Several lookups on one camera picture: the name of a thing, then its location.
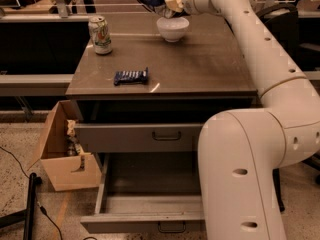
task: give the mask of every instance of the white bowl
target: white bowl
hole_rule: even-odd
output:
[[[189,21],[186,18],[160,18],[157,20],[160,35],[168,42],[177,42],[186,34]]]

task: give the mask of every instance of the drawer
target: drawer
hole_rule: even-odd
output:
[[[105,155],[94,214],[82,217],[81,224],[89,233],[204,231],[195,155]],[[131,166],[130,156],[135,160]],[[179,166],[170,165],[177,159]]]
[[[195,151],[202,124],[77,124],[76,134],[90,152]]]

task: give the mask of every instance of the black metal stand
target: black metal stand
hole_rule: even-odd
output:
[[[36,197],[36,185],[42,183],[40,177],[37,177],[35,173],[31,173],[29,177],[29,188],[28,188],[28,199],[27,208],[15,212],[0,218],[0,228],[10,226],[12,224],[25,221],[24,224],[24,236],[23,240],[32,239],[32,227],[33,227],[33,215],[34,215],[34,204]]]

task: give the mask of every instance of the white robotic arm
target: white robotic arm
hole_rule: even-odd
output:
[[[210,240],[285,240],[272,171],[320,149],[320,98],[257,17],[255,0],[168,0],[170,9],[220,14],[238,40],[263,108],[210,118],[198,147]]]

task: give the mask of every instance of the drawer handle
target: drawer handle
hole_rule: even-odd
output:
[[[181,132],[178,132],[177,136],[168,137],[168,136],[157,136],[155,132],[152,132],[152,138],[156,141],[176,141],[181,139]]]
[[[160,233],[171,233],[171,234],[180,234],[180,233],[183,233],[186,231],[186,222],[184,221],[182,223],[182,228],[181,229],[177,229],[177,230],[174,230],[174,229],[169,229],[169,230],[166,230],[166,229],[163,229],[161,228],[161,222],[158,223],[158,230]]]

